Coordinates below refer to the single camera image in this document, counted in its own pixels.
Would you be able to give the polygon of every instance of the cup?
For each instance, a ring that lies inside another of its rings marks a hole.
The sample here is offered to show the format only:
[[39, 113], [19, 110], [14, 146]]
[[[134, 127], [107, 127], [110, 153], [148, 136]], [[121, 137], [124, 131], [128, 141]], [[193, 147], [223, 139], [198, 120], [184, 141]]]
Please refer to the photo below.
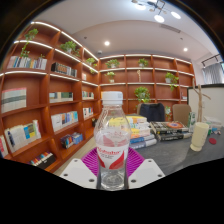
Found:
[[191, 149], [194, 151], [201, 151], [202, 146], [205, 144], [206, 137], [208, 136], [209, 125], [202, 122], [196, 122], [194, 132], [191, 139]]

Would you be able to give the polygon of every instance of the green plant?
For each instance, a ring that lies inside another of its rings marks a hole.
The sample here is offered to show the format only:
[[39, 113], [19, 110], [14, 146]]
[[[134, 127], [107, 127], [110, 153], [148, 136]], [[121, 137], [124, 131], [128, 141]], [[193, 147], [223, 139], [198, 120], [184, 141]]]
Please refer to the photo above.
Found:
[[107, 72], [104, 75], [109, 76], [109, 79], [114, 79], [114, 76], [115, 76], [114, 72]]
[[148, 103], [150, 102], [150, 93], [146, 87], [138, 87], [135, 89], [135, 96], [138, 97], [138, 102]]
[[172, 116], [170, 107], [168, 107], [168, 106], [165, 107], [165, 114], [166, 114], [166, 117], [168, 118], [168, 121], [170, 121], [171, 116]]
[[95, 59], [94, 58], [88, 58], [88, 59], [86, 59], [86, 62], [92, 64], [92, 63], [95, 62]]
[[144, 58], [142, 58], [138, 60], [138, 64], [142, 64], [143, 65], [142, 68], [144, 68], [145, 66], [149, 64], [149, 62], [145, 60]]
[[107, 68], [111, 68], [111, 65], [114, 64], [116, 67], [119, 66], [119, 61], [117, 59], [111, 59], [108, 62], [105, 63], [107, 65]]
[[170, 79], [170, 81], [171, 81], [170, 90], [173, 91], [174, 87], [177, 87], [177, 85], [175, 85], [175, 84], [177, 83], [177, 80], [179, 79], [179, 77], [176, 77], [172, 73], [167, 72], [165, 78]]
[[33, 38], [37, 35], [38, 30], [37, 29], [32, 29], [28, 33], [24, 35], [26, 38], [26, 43], [24, 44], [22, 51], [20, 53], [20, 57], [28, 57], [30, 51], [25, 51], [27, 45], [29, 44], [29, 41], [33, 40]]
[[65, 42], [64, 44], [61, 44], [60, 45], [60, 48], [63, 50], [63, 51], [69, 51], [71, 49], [71, 54], [74, 54], [75, 56], [79, 56], [79, 49], [76, 50], [76, 43], [74, 43], [73, 41], [67, 41]]

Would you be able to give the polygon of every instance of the ceiling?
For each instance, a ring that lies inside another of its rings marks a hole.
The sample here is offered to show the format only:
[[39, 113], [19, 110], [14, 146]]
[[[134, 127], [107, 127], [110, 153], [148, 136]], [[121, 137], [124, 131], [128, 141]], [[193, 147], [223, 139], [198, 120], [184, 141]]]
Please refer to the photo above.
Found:
[[[96, 57], [115, 54], [147, 53], [200, 61], [218, 51], [207, 34], [185, 12], [166, 2], [163, 24], [148, 9], [135, 8], [131, 0], [65, 0], [45, 10], [35, 20], [49, 22], [68, 32]], [[177, 12], [175, 19], [170, 11]]]

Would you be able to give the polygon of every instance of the whiteboard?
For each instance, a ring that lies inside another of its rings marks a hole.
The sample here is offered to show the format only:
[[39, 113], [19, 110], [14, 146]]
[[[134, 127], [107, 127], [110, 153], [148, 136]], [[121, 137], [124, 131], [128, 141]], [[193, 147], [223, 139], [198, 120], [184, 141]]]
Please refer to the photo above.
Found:
[[[224, 126], [224, 84], [201, 85], [201, 92], [211, 97], [202, 96], [202, 119], [203, 116], [215, 117], [222, 122]], [[193, 112], [198, 116], [198, 94], [192, 87], [188, 88], [188, 104]]]

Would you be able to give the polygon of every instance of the white wall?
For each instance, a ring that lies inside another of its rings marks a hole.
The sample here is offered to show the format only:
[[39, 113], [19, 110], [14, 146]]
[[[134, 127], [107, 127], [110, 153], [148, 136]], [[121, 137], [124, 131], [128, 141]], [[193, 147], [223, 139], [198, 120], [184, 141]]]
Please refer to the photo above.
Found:
[[194, 74], [195, 74], [195, 78], [196, 78], [196, 85], [200, 84], [200, 85], [204, 85], [205, 84], [205, 80], [204, 80], [204, 76], [202, 73], [202, 66], [200, 64], [198, 64], [196, 61], [191, 61], [193, 68], [194, 68]]

